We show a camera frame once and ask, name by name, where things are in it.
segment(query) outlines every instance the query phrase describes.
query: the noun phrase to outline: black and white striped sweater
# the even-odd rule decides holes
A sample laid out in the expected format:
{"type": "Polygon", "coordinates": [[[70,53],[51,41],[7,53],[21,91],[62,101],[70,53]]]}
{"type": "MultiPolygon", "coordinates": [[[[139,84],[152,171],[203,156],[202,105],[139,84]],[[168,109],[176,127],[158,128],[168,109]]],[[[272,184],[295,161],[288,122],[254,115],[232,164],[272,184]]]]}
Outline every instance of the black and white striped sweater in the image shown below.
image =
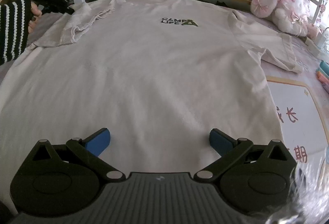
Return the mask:
{"type": "Polygon", "coordinates": [[[17,0],[1,5],[0,65],[16,59],[25,50],[31,18],[30,0],[17,0]]]}

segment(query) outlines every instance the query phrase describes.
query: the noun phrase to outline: plush bunny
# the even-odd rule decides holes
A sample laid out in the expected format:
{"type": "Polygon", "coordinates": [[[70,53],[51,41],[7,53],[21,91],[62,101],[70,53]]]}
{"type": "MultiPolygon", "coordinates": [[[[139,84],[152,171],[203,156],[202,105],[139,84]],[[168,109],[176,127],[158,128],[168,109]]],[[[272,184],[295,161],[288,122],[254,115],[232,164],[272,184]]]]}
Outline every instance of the plush bunny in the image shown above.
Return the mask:
{"type": "Polygon", "coordinates": [[[309,0],[252,0],[251,12],[259,18],[271,16],[282,32],[306,36],[309,0]]]}

